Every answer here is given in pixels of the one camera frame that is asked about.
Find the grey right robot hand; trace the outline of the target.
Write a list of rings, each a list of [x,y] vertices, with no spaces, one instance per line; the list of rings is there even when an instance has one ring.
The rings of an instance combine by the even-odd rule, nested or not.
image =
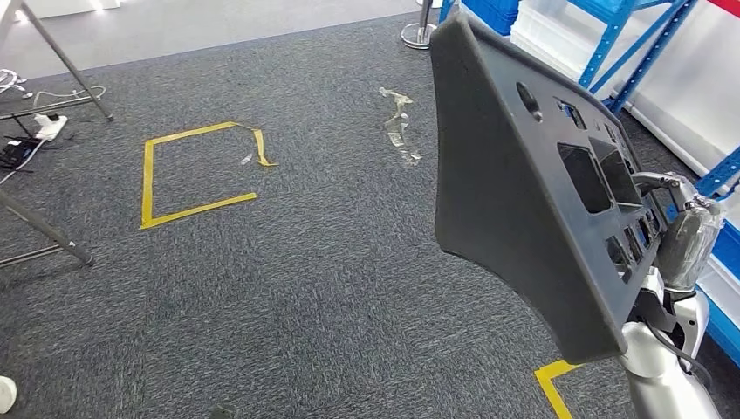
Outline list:
[[[701,195],[682,175],[638,172],[632,179],[642,194],[667,189],[671,195],[677,215],[661,240],[656,267],[670,291],[693,291],[724,226],[725,207]]]

